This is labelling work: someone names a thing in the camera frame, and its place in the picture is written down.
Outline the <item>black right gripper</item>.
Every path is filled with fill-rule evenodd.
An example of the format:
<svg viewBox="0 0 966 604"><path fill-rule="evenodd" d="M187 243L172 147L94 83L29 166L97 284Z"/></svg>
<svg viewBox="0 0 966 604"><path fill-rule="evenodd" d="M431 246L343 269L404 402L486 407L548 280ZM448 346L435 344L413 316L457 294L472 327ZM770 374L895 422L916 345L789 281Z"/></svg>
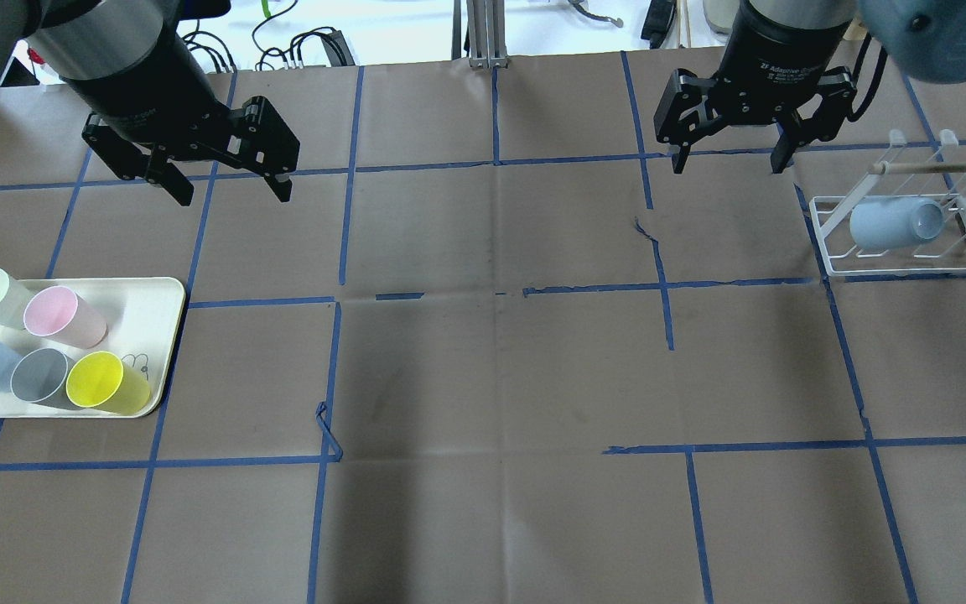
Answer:
<svg viewBox="0 0 966 604"><path fill-rule="evenodd" d="M802 29L768 17L736 17L717 70L675 70L654 115L654 133L671 145L674 174L706 135L736 126L778 125L771 172L782 174L813 140L832 140L856 93L850 72L829 68L849 24Z"/></svg>

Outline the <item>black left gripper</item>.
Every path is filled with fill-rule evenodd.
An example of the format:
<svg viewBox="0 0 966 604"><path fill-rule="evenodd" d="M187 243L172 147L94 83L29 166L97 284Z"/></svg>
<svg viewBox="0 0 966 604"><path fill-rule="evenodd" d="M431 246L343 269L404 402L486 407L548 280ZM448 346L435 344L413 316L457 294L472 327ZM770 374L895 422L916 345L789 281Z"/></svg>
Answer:
<svg viewBox="0 0 966 604"><path fill-rule="evenodd" d="M265 96L229 108L219 101L177 34L159 34L141 57L81 81L91 107L83 138L120 180L142 177L191 206L195 187L178 162L220 162L264 178L290 202L300 141Z"/></svg>

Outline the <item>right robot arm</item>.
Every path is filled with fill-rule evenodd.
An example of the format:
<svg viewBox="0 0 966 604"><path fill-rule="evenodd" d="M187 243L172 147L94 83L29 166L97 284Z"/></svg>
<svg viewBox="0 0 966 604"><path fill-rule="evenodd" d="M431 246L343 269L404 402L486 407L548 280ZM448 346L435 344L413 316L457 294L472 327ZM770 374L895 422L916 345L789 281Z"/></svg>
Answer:
<svg viewBox="0 0 966 604"><path fill-rule="evenodd" d="M781 173L862 118L889 61L918 81L966 81L966 1L741 1L717 70L668 79L655 137L679 174L702 138L775 125Z"/></svg>

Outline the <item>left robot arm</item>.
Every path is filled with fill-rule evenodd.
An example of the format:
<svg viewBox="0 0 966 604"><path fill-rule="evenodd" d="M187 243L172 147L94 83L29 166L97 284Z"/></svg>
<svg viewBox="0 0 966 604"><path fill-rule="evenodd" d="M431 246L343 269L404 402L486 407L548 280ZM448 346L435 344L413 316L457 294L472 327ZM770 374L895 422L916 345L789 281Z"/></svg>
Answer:
<svg viewBox="0 0 966 604"><path fill-rule="evenodd" d="M81 136L120 180L143 179L181 206L180 162L219 162L291 198L299 139L263 96L220 102L162 1L0 1L0 83L26 41L91 108Z"/></svg>

